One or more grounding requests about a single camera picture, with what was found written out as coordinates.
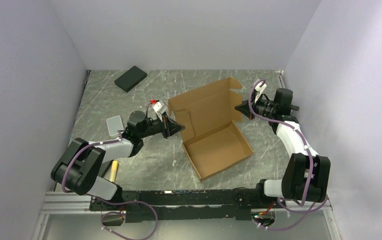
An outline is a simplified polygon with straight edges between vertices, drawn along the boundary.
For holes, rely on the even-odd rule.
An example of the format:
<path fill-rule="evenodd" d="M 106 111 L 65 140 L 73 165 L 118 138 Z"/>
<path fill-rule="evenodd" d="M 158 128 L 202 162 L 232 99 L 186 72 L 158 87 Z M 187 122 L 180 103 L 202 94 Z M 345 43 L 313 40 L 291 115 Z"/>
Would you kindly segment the brown cardboard box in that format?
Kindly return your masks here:
<path fill-rule="evenodd" d="M 168 99 L 168 110 L 185 128 L 182 146 L 200 181 L 250 158 L 254 151 L 237 127 L 243 114 L 241 83 L 227 77 Z"/>

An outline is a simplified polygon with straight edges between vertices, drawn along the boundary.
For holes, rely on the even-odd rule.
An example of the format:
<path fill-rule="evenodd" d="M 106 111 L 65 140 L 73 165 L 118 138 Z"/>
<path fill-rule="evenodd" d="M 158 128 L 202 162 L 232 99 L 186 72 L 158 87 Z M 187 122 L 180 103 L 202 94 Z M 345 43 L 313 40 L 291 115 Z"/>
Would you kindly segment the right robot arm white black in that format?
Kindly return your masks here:
<path fill-rule="evenodd" d="M 292 104 L 293 91 L 277 88 L 273 99 L 264 93 L 264 86 L 252 90 L 249 98 L 235 106 L 250 120 L 267 120 L 274 134 L 282 141 L 289 162 L 281 179 L 260 181 L 261 190 L 254 194 L 255 203 L 268 207 L 274 198 L 297 202 L 321 203 L 327 198 L 331 161 L 319 155 L 304 137 L 293 114 L 299 107 Z"/>

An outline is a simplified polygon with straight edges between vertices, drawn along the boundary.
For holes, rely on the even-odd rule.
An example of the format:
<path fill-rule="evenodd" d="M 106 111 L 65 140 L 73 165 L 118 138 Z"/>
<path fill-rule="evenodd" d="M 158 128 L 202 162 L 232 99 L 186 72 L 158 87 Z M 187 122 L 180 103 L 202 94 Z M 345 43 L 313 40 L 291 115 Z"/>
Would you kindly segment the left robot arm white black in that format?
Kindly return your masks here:
<path fill-rule="evenodd" d="M 61 184 L 63 192 L 103 199 L 108 209 L 116 210 L 123 203 L 123 189 L 99 175 L 102 165 L 119 158 L 134 157 L 146 137 L 162 134 L 167 139 L 184 129 L 185 126 L 171 119 L 166 112 L 153 119 L 143 111 L 134 111 L 125 130 L 115 139 L 91 142 L 75 138 L 53 167 L 50 177 Z"/>

